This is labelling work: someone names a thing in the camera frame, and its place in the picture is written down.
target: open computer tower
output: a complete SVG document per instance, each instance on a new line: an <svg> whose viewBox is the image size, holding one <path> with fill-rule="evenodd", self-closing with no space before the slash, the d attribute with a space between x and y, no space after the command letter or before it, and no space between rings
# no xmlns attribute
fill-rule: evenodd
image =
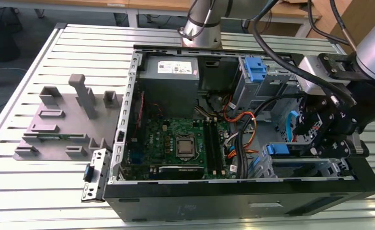
<svg viewBox="0 0 375 230"><path fill-rule="evenodd" d="M305 58L281 56L294 65ZM257 75L250 64L263 67ZM365 158L269 154L270 143L292 141L288 117L300 99L282 99L257 117L249 177L235 177L230 141L241 123L227 122L222 110L253 111L270 97L300 92L298 84L262 52L135 46L114 149L94 155L102 176L83 201L97 189L125 221L175 221L312 215L375 194ZM312 130L297 141L314 137Z"/></svg>

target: cpu socket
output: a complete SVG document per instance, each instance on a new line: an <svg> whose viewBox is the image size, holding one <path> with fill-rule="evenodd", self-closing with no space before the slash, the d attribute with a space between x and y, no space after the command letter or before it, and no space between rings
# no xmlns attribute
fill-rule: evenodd
<svg viewBox="0 0 375 230"><path fill-rule="evenodd" d="M195 136L181 135L177 136L177 157L182 161L189 161L195 157Z"/></svg>

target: aluminum table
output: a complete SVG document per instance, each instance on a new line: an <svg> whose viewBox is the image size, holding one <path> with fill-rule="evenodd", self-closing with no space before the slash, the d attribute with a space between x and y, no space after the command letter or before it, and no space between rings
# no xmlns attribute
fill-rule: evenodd
<svg viewBox="0 0 375 230"><path fill-rule="evenodd" d="M265 36L273 49L304 54L342 53L321 39ZM222 34L226 49L261 50L249 34ZM81 203L89 162L15 161L13 155L37 112L45 86L69 85L73 73L87 76L94 93L123 94L134 44L179 46L177 31L129 27L67 25L55 29L0 114L0 229L375 229L375 195L346 202L305 217L125 223L107 203ZM372 150L375 172L375 122L361 138Z"/></svg>

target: desk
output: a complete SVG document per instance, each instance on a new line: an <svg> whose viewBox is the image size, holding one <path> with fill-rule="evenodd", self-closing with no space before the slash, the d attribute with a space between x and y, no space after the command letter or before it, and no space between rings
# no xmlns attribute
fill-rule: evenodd
<svg viewBox="0 0 375 230"><path fill-rule="evenodd" d="M129 12L129 18L135 21L138 19L138 14L187 16L190 5L190 0L174 1L171 5L169 4L169 0L130 0L127 7L133 10ZM271 12L271 22L301 24L296 37L306 37L309 35L312 30L309 13L300 9L298 4L282 2L273 7ZM322 17L314 7L313 16L314 20L318 20ZM267 21L267 18L269 16L266 15L262 18L262 21Z"/></svg>
<svg viewBox="0 0 375 230"><path fill-rule="evenodd" d="M34 9L111 12L129 14L130 27L138 27L139 14L187 16L190 0L0 0L0 6ZM297 37L306 37L312 26L308 12L300 5L282 2L273 8L271 21L276 23L301 24ZM314 20L321 18L313 8Z"/></svg>
<svg viewBox="0 0 375 230"><path fill-rule="evenodd" d="M342 53L322 39L263 37L277 52ZM81 71L93 76L86 84L94 93L114 90L123 94L135 44L181 46L181 38L175 30L165 29L70 24L54 30L0 114L0 229L375 229L375 195L313 216L125 223L107 203L81 203L89 162L14 160L22 134L42 103L38 94L43 87L58 86L62 93L74 93L69 78ZM222 44L226 49L261 51L250 34L222 33ZM121 68L102 68L107 62ZM361 138L372 151L368 160L375 172L375 122Z"/></svg>

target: motherboard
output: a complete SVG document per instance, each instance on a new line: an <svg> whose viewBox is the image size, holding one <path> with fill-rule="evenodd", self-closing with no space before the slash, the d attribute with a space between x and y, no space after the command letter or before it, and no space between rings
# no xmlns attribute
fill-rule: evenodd
<svg viewBox="0 0 375 230"><path fill-rule="evenodd" d="M227 179L227 122L150 119L143 140L130 143L127 180Z"/></svg>

